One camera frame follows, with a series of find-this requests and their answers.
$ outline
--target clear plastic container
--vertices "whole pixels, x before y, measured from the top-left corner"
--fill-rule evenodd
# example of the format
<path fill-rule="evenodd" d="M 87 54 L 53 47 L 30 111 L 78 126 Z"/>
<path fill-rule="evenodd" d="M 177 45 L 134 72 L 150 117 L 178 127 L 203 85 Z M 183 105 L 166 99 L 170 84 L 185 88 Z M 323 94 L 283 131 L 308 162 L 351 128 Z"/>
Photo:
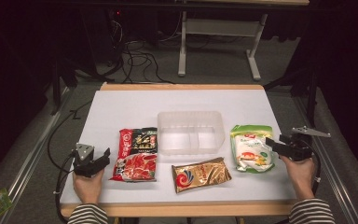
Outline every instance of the clear plastic container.
<path fill-rule="evenodd" d="M 214 154 L 225 141 L 222 115 L 216 111 L 158 114 L 158 152 L 164 155 Z"/>

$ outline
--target wrist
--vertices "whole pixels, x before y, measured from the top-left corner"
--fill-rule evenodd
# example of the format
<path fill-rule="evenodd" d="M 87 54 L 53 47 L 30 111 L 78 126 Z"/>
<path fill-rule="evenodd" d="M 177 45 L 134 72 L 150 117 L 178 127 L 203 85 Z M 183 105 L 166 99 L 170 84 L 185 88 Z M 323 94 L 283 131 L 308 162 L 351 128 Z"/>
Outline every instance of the wrist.
<path fill-rule="evenodd" d="M 98 200 L 95 200 L 95 199 L 85 199 L 85 200 L 82 200 L 82 203 L 93 203 L 93 204 L 97 204 L 97 205 L 98 205 Z"/>
<path fill-rule="evenodd" d="M 312 192 L 312 188 L 308 184 L 307 185 L 296 184 L 295 192 L 296 192 L 297 198 L 300 201 L 315 198 L 315 195 Z"/>
<path fill-rule="evenodd" d="M 97 203 L 82 203 L 83 205 L 94 205 L 94 206 L 99 206 Z"/>

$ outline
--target table leg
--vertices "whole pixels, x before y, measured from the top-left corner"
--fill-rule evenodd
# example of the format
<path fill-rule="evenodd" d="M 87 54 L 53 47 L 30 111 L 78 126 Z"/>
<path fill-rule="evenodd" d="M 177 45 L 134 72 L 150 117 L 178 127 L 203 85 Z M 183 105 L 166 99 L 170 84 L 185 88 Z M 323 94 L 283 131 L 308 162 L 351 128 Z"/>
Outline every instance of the table leg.
<path fill-rule="evenodd" d="M 182 12 L 182 44 L 179 54 L 179 77 L 184 77 L 186 75 L 186 14 L 187 13 L 185 11 Z"/>
<path fill-rule="evenodd" d="M 261 79 L 260 73 L 258 72 L 257 64 L 255 62 L 255 51 L 257 50 L 258 43 L 260 42 L 260 37 L 263 34 L 264 26 L 266 25 L 266 20 L 267 20 L 267 14 L 263 14 L 260 23 L 257 26 L 253 47 L 252 49 L 246 50 L 246 57 L 248 58 L 249 66 L 251 67 L 251 71 L 252 71 L 252 76 L 255 81 L 259 81 Z"/>

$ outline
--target metal rail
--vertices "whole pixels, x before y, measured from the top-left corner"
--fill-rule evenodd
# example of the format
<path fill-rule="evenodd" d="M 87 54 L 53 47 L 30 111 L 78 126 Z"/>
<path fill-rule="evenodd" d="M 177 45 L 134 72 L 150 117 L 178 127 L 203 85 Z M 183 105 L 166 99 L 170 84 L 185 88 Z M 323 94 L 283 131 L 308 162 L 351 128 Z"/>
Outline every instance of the metal rail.
<path fill-rule="evenodd" d="M 52 128 L 57 123 L 57 120 L 61 116 L 61 109 L 65 106 L 65 104 L 68 102 L 70 96 L 72 95 L 73 91 L 70 91 L 69 88 L 65 88 L 62 92 L 62 104 L 57 111 L 57 113 L 52 116 L 48 122 L 48 125 L 46 126 L 43 133 L 40 135 L 39 139 L 37 140 L 34 149 L 28 154 L 27 158 L 25 159 L 24 164 L 20 168 L 19 173 L 17 174 L 13 184 L 11 185 L 10 189 L 8 190 L 8 196 L 12 201 L 12 206 L 9 210 L 7 210 L 6 213 L 4 213 L 2 216 L 0 216 L 0 224 L 6 224 L 8 223 L 18 201 L 20 200 L 20 197 L 22 193 L 24 192 L 29 180 L 31 179 L 31 176 L 34 172 L 34 169 L 36 168 L 36 165 L 38 164 L 41 156 L 43 155 L 43 146 L 46 143 L 46 140 L 48 139 L 50 132 Z"/>
<path fill-rule="evenodd" d="M 297 106 L 297 109 L 300 111 L 302 119 L 306 122 L 308 126 L 310 126 L 310 123 L 306 116 L 306 108 L 304 102 L 302 102 L 299 97 L 295 97 L 294 102 Z M 312 136 L 312 140 L 314 143 L 314 149 L 317 150 L 317 152 L 321 156 L 322 169 L 324 170 L 326 177 L 329 180 L 334 193 L 336 194 L 339 205 L 341 206 L 341 210 L 343 211 L 346 219 L 348 220 L 348 223 L 358 224 L 358 214 L 353 206 L 351 198 L 348 194 L 348 190 L 339 178 L 337 170 L 333 166 L 333 163 L 330 160 L 326 149 L 324 148 L 321 137 Z"/>

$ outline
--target human hand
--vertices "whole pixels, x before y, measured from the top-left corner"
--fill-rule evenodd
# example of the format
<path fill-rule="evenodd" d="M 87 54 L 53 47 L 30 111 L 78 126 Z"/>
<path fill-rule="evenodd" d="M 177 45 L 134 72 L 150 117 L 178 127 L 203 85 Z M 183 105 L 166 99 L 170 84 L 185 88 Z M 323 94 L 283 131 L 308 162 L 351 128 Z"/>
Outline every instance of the human hand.
<path fill-rule="evenodd" d="M 281 160 L 286 164 L 287 174 L 289 174 L 295 189 L 297 198 L 302 201 L 312 199 L 315 195 L 312 192 L 312 177 L 315 164 L 312 158 L 303 161 L 291 161 L 289 158 L 281 156 Z"/>
<path fill-rule="evenodd" d="M 91 178 L 76 175 L 73 172 L 74 190 L 82 203 L 98 204 L 101 195 L 103 172 L 104 169 Z"/>

